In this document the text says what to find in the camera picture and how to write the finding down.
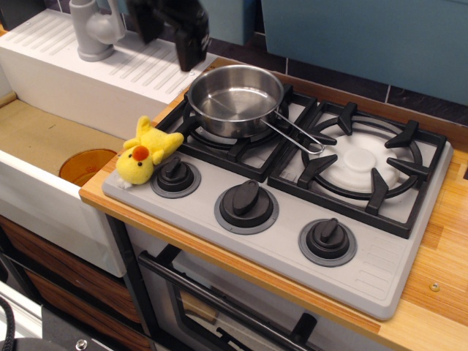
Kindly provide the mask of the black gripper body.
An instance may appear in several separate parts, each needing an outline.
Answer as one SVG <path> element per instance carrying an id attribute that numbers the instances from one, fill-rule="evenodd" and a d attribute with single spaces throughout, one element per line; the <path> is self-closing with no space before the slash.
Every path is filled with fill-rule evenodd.
<path id="1" fill-rule="evenodd" d="M 208 14 L 196 0 L 155 1 L 156 14 L 171 26 L 201 26 L 208 23 Z"/>

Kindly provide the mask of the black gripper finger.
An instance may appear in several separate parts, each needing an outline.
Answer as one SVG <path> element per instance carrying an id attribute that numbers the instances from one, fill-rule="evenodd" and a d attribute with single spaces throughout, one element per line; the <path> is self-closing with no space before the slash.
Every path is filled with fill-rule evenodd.
<path id="1" fill-rule="evenodd" d="M 162 13 L 169 1 L 128 0 L 126 3 L 142 41 L 148 44 L 157 39 L 164 30 L 165 21 Z"/>
<path id="2" fill-rule="evenodd" d="M 208 20 L 181 22 L 175 26 L 175 46 L 182 72 L 189 72 L 205 61 L 211 36 Z"/>

